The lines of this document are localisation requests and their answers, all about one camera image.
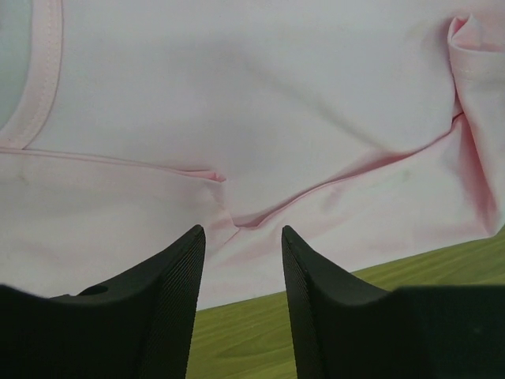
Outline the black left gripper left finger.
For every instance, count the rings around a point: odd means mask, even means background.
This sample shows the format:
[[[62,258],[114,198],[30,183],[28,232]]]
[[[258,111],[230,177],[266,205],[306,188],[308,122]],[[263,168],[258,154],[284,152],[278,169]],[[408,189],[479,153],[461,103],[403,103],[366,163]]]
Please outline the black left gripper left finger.
[[[206,238],[172,245],[77,295],[1,288],[4,378],[183,378]]]

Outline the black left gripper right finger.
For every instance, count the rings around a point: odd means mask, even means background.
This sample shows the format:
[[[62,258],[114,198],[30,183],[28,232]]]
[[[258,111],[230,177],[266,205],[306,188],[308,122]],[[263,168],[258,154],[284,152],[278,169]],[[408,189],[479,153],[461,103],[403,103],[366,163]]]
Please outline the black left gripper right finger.
[[[282,229],[282,264],[299,378],[501,378],[504,288],[386,291]]]

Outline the pink t shirt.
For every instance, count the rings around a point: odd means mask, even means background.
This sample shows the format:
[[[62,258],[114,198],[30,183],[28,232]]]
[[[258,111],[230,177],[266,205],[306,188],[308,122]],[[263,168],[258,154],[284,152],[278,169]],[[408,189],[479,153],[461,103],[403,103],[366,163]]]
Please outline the pink t shirt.
[[[1,281],[76,294],[204,227],[200,308],[504,224],[501,1],[4,1]]]

